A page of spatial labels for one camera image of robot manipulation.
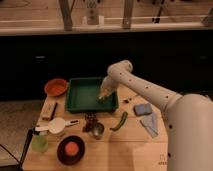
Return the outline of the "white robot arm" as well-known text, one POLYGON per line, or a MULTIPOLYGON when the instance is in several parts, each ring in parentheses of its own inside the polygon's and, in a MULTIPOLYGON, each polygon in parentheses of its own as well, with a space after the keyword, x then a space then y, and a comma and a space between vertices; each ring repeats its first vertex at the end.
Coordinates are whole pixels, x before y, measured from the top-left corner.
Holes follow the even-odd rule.
POLYGON ((181 95, 132 74, 129 60, 110 65, 100 95, 122 84, 168 118, 167 171, 213 171, 213 101, 200 94, 181 95))

